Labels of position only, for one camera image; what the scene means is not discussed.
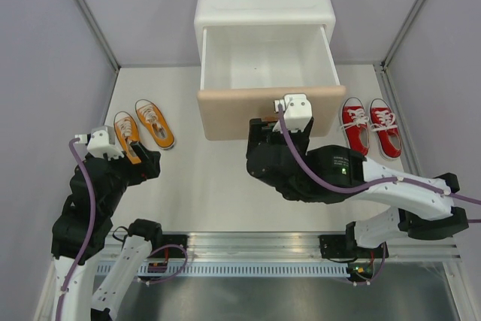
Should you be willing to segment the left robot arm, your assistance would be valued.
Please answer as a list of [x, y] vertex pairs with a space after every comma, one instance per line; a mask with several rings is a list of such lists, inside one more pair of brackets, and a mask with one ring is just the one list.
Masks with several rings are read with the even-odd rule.
[[141, 263], [159, 256], [164, 249], [162, 227], [149, 220], [135, 220], [128, 228], [121, 254], [102, 284], [93, 287], [112, 216], [127, 188], [160, 175], [161, 154], [140, 142], [137, 164], [126, 156], [117, 159], [91, 154], [81, 159], [69, 143], [77, 162], [70, 180], [71, 193], [52, 228], [56, 295], [54, 320], [115, 320], [129, 284]]

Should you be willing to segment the orange sneaker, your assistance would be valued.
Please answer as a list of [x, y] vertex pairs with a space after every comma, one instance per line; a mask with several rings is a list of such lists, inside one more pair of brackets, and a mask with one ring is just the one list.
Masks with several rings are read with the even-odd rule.
[[117, 139], [127, 158], [132, 164], [141, 163], [140, 157], [134, 151], [132, 144], [139, 142], [140, 134], [134, 118], [125, 111], [118, 112], [113, 120], [113, 127]]
[[141, 124], [147, 129], [153, 140], [163, 150], [175, 145], [174, 133], [160, 109], [151, 101], [139, 99], [135, 103], [135, 112]]

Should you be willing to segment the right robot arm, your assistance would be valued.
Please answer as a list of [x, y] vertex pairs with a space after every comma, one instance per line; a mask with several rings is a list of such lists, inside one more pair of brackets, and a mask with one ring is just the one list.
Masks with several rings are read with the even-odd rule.
[[469, 227], [465, 209], [453, 198], [454, 174], [422, 178], [392, 170], [340, 145], [309, 150], [310, 127], [285, 139], [276, 123], [252, 119], [247, 144], [247, 173], [288, 201], [340, 204], [372, 201], [387, 210], [346, 225], [343, 240], [328, 243], [323, 258], [360, 257], [395, 238], [439, 241]]

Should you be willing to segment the beige top drawer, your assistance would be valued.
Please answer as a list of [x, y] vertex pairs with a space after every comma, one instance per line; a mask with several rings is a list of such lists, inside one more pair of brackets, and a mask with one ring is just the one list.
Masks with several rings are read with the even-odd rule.
[[346, 88], [324, 26], [204, 28], [197, 99], [206, 139], [245, 140], [251, 119], [273, 119], [275, 100], [298, 93], [312, 105], [311, 135], [326, 136]]

